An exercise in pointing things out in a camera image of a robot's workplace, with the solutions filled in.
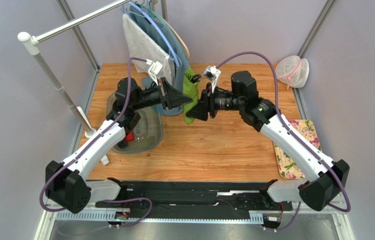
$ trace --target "gray towel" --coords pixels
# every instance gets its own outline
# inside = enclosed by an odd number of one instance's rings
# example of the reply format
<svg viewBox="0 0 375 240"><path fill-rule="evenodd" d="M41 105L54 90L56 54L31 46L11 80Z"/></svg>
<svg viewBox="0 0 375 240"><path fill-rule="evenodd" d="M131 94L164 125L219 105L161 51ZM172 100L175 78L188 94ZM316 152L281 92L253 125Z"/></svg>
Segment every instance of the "gray towel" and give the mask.
<svg viewBox="0 0 375 240"><path fill-rule="evenodd" d="M163 64L162 72L158 77L165 77L170 83L174 84L175 69L174 62L152 38L150 38L131 17L127 14L122 15L122 26L124 28L125 39L127 40L130 57L150 59L159 61ZM149 65L142 61L133 61L138 73L147 73Z"/></svg>
<svg viewBox="0 0 375 240"><path fill-rule="evenodd" d="M137 23L137 25L147 35L149 35L149 37L152 38L166 53L169 53L169 47L164 42L163 38L158 33L158 31L151 25L151 23L146 18L144 18L142 14L133 6L130 7L130 11L135 13L131 13L130 16ZM183 46L180 44L179 40L167 24L162 24L156 18L152 19L155 21L156 25L158 25L161 32L167 38L171 47L175 51L175 54L177 54L177 56L181 60L182 65L175 67L175 80L171 85L180 92L183 92L183 80L185 79L185 72L187 69L191 68L188 59L186 58L185 50L183 49Z"/></svg>

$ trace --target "light purple wall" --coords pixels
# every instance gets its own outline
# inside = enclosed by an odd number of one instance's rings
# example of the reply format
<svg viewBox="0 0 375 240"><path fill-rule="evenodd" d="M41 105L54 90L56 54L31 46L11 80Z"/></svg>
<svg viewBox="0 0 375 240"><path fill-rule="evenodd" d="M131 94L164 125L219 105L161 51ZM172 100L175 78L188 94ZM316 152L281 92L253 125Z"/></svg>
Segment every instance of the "light purple wall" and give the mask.
<svg viewBox="0 0 375 240"><path fill-rule="evenodd" d="M81 17L113 0L67 0ZM189 47L190 63L216 63L242 51L258 51L277 63L296 54L325 0L167 0L168 22ZM114 9L81 29L102 63L125 63L129 57L122 13ZM254 56L233 63L264 63Z"/></svg>
<svg viewBox="0 0 375 240"><path fill-rule="evenodd" d="M55 1L0 1L0 239L33 239L38 202L51 160L68 156L78 121L18 41L66 20ZM78 105L84 106L94 72L71 32L39 45Z"/></svg>
<svg viewBox="0 0 375 240"><path fill-rule="evenodd" d="M340 0L306 54L306 109L322 149L350 165L348 215L358 240L375 239L375 1Z"/></svg>

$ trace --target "white metal rod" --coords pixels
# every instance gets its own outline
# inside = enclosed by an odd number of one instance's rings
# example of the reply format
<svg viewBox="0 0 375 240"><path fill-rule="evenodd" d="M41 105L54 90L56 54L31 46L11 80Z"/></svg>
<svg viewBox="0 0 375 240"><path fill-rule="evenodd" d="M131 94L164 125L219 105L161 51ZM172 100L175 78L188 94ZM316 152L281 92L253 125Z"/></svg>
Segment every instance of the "white metal rod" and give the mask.
<svg viewBox="0 0 375 240"><path fill-rule="evenodd" d="M41 43L41 42L43 42L43 41L45 41L45 40L47 40L49 38L52 38L52 37L54 37L54 36L56 36L58 34L61 34L61 33L65 32L65 31L67 31L67 30L69 30L69 29L71 29L71 28L73 28L75 26L78 26L78 25L80 25L80 24L82 24L82 23L84 23L84 22L86 22L86 21L88 21L90 19L93 19L93 18L95 18L95 17L97 17L99 15L102 15L102 14L106 13L107 11L112 10L114 8L117 8L117 7L123 5L123 4L127 3L127 2L130 2L130 1L131 0L118 0L118 1L114 1L114 2L108 4L108 5L104 6L104 7L101 7L99 9L97 9L94 12L91 12L91 13L85 15L85 16L82 16L82 17L75 18L75 19L73 19L71 21L68 21L67 23L63 24L62 26L56 27L53 30L50 30L50 31L45 32L45 33L43 33L41 35L38 35L38 36L36 36L36 40L39 43Z"/></svg>
<svg viewBox="0 0 375 240"><path fill-rule="evenodd" d="M33 56L37 63L41 66L44 73L47 75L48 79L50 79L51 83L53 83L54 88L60 93L63 100L73 112L73 114L78 118L79 122L81 123L82 127L87 133L93 132L93 129L90 127L90 124L84 119L83 115L80 113L78 108L75 106L72 99L69 97L68 93L65 91L65 88L61 85L56 75L53 73L52 69L47 64L46 60L44 60L41 53L38 53Z"/></svg>

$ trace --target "wooden surface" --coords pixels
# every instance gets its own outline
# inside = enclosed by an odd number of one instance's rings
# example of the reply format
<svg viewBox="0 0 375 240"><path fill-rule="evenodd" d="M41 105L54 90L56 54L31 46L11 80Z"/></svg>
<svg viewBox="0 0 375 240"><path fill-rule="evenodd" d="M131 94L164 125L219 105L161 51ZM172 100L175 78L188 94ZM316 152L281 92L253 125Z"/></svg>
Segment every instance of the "wooden surface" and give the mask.
<svg viewBox="0 0 375 240"><path fill-rule="evenodd" d="M195 73L202 73L209 64L193 64ZM144 73L132 67L132 77L141 85ZM225 64L219 87L231 89L230 77L237 71L249 71L257 80L259 95L275 101L274 82L265 64ZM119 80L127 77L126 64L104 64L97 82L88 119L98 129L102 125L109 96L116 91ZM199 92L208 80L202 78ZM279 108L288 119L300 119L293 91L278 84ZM219 111L208 121L183 121L183 114L162 116L164 137L154 149L136 154L109 151L108 165L101 162L90 179L113 177L120 180L267 182L282 179L278 172L272 141L243 122L238 111ZM82 137L81 144L86 142Z"/></svg>

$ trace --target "pink floral towel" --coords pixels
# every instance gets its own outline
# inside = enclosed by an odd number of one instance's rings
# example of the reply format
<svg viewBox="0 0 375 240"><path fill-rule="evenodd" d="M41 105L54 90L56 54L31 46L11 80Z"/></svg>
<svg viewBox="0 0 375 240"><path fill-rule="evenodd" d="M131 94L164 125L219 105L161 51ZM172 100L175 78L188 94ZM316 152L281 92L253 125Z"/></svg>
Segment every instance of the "pink floral towel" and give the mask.
<svg viewBox="0 0 375 240"><path fill-rule="evenodd" d="M321 150L318 135L315 126L310 120L288 120L293 128L295 128L303 137L305 137L315 148ZM297 164L275 143L275 154L279 173L284 179L303 179L305 175Z"/></svg>

